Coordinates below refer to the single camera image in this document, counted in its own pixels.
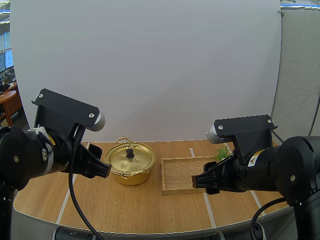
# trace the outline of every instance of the black cable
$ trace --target black cable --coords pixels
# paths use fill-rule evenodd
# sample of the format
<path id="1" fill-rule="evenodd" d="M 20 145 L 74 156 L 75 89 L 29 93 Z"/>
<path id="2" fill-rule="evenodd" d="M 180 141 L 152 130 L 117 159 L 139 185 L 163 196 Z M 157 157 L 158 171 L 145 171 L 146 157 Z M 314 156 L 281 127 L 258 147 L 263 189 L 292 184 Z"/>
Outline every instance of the black cable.
<path id="1" fill-rule="evenodd" d="M 278 204 L 278 203 L 282 203 L 285 202 L 286 199 L 284 197 L 275 199 L 273 201 L 268 202 L 267 204 L 263 205 L 262 207 L 260 207 L 258 209 L 258 211 L 256 211 L 256 213 L 253 215 L 252 219 L 251 219 L 251 224 L 250 224 L 250 236 L 252 240 L 257 240 L 256 235 L 255 235 L 255 225 L 256 225 L 256 221 L 259 217 L 259 215 L 266 210 L 267 208 L 271 207 L 272 205 Z"/>
<path id="2" fill-rule="evenodd" d="M 67 146 L 67 151 L 68 151 L 68 153 L 69 153 L 70 155 L 72 154 L 72 146 L 71 146 L 71 143 L 70 143 L 69 139 L 68 139 L 65 135 L 63 135 L 61 132 L 59 132 L 59 131 L 57 131 L 57 130 L 54 130 L 53 128 L 50 128 L 50 127 L 46 127 L 45 130 L 46 130 L 46 132 L 47 132 L 48 134 L 54 135 L 54 136 L 62 139 L 62 140 L 65 142 L 66 146 Z"/>
<path id="3" fill-rule="evenodd" d="M 70 166 L 69 166 L 70 169 L 69 169 L 68 182 L 69 182 L 69 189 L 70 189 L 71 199 L 72 199 L 72 202 L 73 202 L 73 205 L 74 205 L 76 211 L 80 215 L 80 217 L 83 220 L 83 222 L 85 223 L 85 225 L 87 225 L 87 227 L 97 237 L 98 240 L 104 240 L 104 238 L 95 230 L 95 228 L 87 220 L 87 218 L 84 215 L 84 213 L 81 211 L 81 208 L 80 208 L 80 206 L 79 206 L 79 204 L 77 202 L 76 196 L 75 196 L 74 185 L 72 183 L 72 180 L 73 180 L 74 162 L 75 162 L 75 159 L 76 159 L 76 156 L 77 156 L 77 151 L 78 151 L 79 144 L 80 143 L 77 140 L 74 141 L 74 146 L 73 146 L 73 151 L 72 151 L 72 158 L 71 158 Z"/>

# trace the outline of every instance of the white line on table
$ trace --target white line on table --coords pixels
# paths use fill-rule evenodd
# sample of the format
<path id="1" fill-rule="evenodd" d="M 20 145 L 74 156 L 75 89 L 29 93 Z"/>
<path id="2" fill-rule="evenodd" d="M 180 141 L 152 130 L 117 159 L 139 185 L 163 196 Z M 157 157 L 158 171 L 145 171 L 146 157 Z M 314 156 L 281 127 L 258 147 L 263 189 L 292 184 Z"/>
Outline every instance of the white line on table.
<path id="1" fill-rule="evenodd" d="M 77 175 L 78 175 L 78 174 L 74 174 L 74 175 L 73 175 L 72 184 L 75 184 L 75 180 L 76 180 L 76 178 L 77 178 Z M 55 224 L 60 224 L 62 215 L 64 214 L 65 207 L 66 207 L 67 202 L 68 202 L 69 195 L 70 195 L 70 189 L 68 188 L 68 190 L 66 191 L 66 194 L 65 194 L 65 197 L 64 197 L 64 200 L 63 200 L 63 203 L 62 203 L 62 206 L 61 206 L 61 209 L 60 209 L 60 212 L 59 212 L 59 215 L 58 215 L 58 218 L 57 218 Z"/>
<path id="2" fill-rule="evenodd" d="M 189 150 L 190 150 L 190 153 L 191 153 L 191 157 L 194 158 L 195 157 L 195 152 L 194 152 L 193 148 L 190 147 Z M 211 206 L 210 206 L 210 202 L 209 202 L 209 198 L 208 198 L 208 195 L 207 195 L 206 192 L 203 193 L 203 198 L 204 198 L 204 202 L 205 202 L 205 205 L 206 205 L 206 209 L 207 209 L 208 214 L 209 214 L 211 227 L 212 228 L 216 228 L 217 227 L 216 221 L 215 221 L 214 214 L 212 212 L 212 209 L 211 209 Z"/>
<path id="3" fill-rule="evenodd" d="M 228 146 L 228 144 L 225 142 L 224 145 L 226 145 L 226 147 L 228 148 L 229 153 L 232 154 L 232 151 L 231 151 L 230 147 Z M 260 203 L 255 191 L 250 191 L 250 192 L 251 192 L 251 194 L 252 194 L 252 196 L 253 196 L 253 198 L 255 200 L 255 203 L 258 205 L 258 208 L 261 208 L 262 205 L 261 205 L 261 203 Z"/>

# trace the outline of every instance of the gray partition wall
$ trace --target gray partition wall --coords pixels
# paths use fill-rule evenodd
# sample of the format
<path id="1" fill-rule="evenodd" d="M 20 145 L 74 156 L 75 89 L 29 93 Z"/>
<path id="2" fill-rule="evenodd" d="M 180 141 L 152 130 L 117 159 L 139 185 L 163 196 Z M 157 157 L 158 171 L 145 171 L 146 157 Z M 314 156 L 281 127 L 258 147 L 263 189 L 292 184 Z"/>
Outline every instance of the gray partition wall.
<path id="1" fill-rule="evenodd" d="M 320 11 L 290 9 L 281 20 L 281 55 L 272 110 L 274 131 L 283 141 L 293 136 L 320 135 L 315 117 L 320 97 Z"/>

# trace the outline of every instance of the wooden table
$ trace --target wooden table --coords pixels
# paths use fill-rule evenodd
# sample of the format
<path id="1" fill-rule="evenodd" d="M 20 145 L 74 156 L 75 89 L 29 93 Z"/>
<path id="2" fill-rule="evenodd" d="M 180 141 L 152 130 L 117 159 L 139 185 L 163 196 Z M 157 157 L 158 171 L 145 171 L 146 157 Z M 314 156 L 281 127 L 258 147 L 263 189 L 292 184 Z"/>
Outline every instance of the wooden table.
<path id="1" fill-rule="evenodd" d="M 7 102 L 8 112 L 10 115 L 18 111 L 23 106 L 17 82 L 15 82 L 12 86 L 10 86 L 7 90 L 5 90 L 3 93 L 0 94 L 2 95 L 6 92 L 13 91 L 13 90 L 16 91 L 16 96 Z"/>
<path id="2" fill-rule="evenodd" d="M 3 104 L 3 107 L 4 107 L 4 115 L 0 116 L 0 120 L 3 117 L 6 117 L 9 127 L 12 127 L 13 123 L 12 123 L 12 120 L 10 117 L 11 115 L 8 109 L 8 101 L 14 98 L 16 95 L 17 95 L 16 91 L 6 91 L 0 94 L 0 104 Z"/>
<path id="3" fill-rule="evenodd" d="M 102 160 L 115 143 L 93 143 L 103 149 Z M 206 193 L 162 195 L 161 158 L 213 156 L 221 144 L 207 140 L 146 142 L 156 154 L 150 178 L 136 186 L 118 183 L 112 174 L 106 179 L 77 175 L 74 191 L 87 219 L 98 231 L 111 233 L 178 233 L 249 220 L 260 205 L 280 198 L 278 192 Z M 271 213 L 286 207 L 279 203 Z M 65 226 L 88 229 L 79 217 L 68 190 L 68 174 L 57 172 L 31 179 L 18 193 L 18 212 Z"/>

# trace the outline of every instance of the white backdrop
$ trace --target white backdrop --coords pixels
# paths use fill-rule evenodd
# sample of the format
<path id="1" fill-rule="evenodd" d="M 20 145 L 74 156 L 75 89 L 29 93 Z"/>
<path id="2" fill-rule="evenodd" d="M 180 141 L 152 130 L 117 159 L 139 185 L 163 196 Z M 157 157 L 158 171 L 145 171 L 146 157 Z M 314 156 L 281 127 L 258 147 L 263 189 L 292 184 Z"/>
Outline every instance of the white backdrop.
<path id="1" fill-rule="evenodd" d="M 215 119 L 271 114 L 279 0 L 14 0 L 23 106 L 47 88 L 106 117 L 85 141 L 205 139 Z"/>

